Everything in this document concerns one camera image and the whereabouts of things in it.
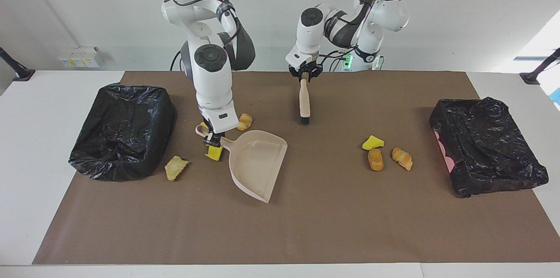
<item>table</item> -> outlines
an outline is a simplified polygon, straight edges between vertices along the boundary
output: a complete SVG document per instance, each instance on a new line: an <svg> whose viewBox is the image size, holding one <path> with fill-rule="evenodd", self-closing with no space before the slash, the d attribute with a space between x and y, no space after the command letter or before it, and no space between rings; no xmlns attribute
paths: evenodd
<svg viewBox="0 0 560 278"><path fill-rule="evenodd" d="M276 266L28 266L72 180L67 164L97 90L118 82L123 72L38 71L30 82L15 83L0 97L0 276L407 276L556 277L560 264L338 264ZM469 73L480 97L492 96L510 111L550 183L535 193L560 229L560 165L555 161L560 113L539 87L516 74ZM41 119L41 126L36 120ZM38 176L34 168L57 172Z"/></svg>

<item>blue object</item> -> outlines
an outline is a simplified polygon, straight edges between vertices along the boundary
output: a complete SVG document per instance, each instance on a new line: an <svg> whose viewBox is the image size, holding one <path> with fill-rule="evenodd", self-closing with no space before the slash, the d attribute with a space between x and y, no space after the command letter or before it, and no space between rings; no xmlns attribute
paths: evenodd
<svg viewBox="0 0 560 278"><path fill-rule="evenodd" d="M550 100L553 100L554 102L556 102L556 104L560 104L560 88L552 92L552 94L550 94L549 97Z"/></svg>

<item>food item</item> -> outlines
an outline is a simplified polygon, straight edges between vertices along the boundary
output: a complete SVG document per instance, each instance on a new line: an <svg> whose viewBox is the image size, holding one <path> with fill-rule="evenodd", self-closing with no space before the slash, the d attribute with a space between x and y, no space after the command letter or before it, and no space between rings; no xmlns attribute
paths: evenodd
<svg viewBox="0 0 560 278"><path fill-rule="evenodd" d="M165 172L168 175L168 180L174 182L188 163L188 161L185 161L178 156L174 156L170 162L165 165Z"/></svg>
<svg viewBox="0 0 560 278"><path fill-rule="evenodd" d="M362 144L362 149L368 151L373 148L383 147L385 145L384 141L376 136L370 136L370 138Z"/></svg>
<svg viewBox="0 0 560 278"><path fill-rule="evenodd" d="M410 154L404 152L400 148L394 148L391 152L392 159L395 160L405 168L407 171L410 171L412 168L412 156Z"/></svg>
<svg viewBox="0 0 560 278"><path fill-rule="evenodd" d="M248 130L248 128L251 126L252 124L252 116L246 113L243 113L241 115L241 117L239 118L239 126L238 126L238 130L244 131L244 130Z"/></svg>
<svg viewBox="0 0 560 278"><path fill-rule="evenodd" d="M367 153L367 159L370 162L372 170L379 172L383 169L383 157L381 150L371 149L370 152Z"/></svg>

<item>bread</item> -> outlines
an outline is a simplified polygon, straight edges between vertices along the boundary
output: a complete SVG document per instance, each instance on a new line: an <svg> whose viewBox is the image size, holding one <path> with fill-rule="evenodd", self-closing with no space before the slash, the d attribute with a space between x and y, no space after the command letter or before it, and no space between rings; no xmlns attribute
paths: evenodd
<svg viewBox="0 0 560 278"><path fill-rule="evenodd" d="M168 180L174 182L177 176L181 174L188 163L188 161L185 161L178 156L174 156L170 160L170 162L165 165L165 173L168 176Z"/></svg>
<svg viewBox="0 0 560 278"><path fill-rule="evenodd" d="M246 113L243 113L239 118L239 125L238 130L244 131L248 130L248 128L252 125L252 116Z"/></svg>
<svg viewBox="0 0 560 278"><path fill-rule="evenodd" d="M410 171L412 168L412 156L410 154L404 152L400 148L394 148L391 152L392 159L395 160L405 168L407 171Z"/></svg>
<svg viewBox="0 0 560 278"><path fill-rule="evenodd" d="M370 162L370 168L376 172L383 169L383 157L382 152L379 149L371 149L367 153L367 159Z"/></svg>

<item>black trash bag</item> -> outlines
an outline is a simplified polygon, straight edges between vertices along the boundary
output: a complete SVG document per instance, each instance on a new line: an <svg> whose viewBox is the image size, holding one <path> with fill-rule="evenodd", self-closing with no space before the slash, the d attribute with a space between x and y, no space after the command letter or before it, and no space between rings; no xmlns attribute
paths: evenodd
<svg viewBox="0 0 560 278"><path fill-rule="evenodd" d="M68 162L95 180L121 182L150 176L164 155L176 118L164 88L102 87Z"/></svg>
<svg viewBox="0 0 560 278"><path fill-rule="evenodd" d="M502 101L440 100L430 125L445 156L455 164L451 182L463 197L548 183L546 168L538 163Z"/></svg>

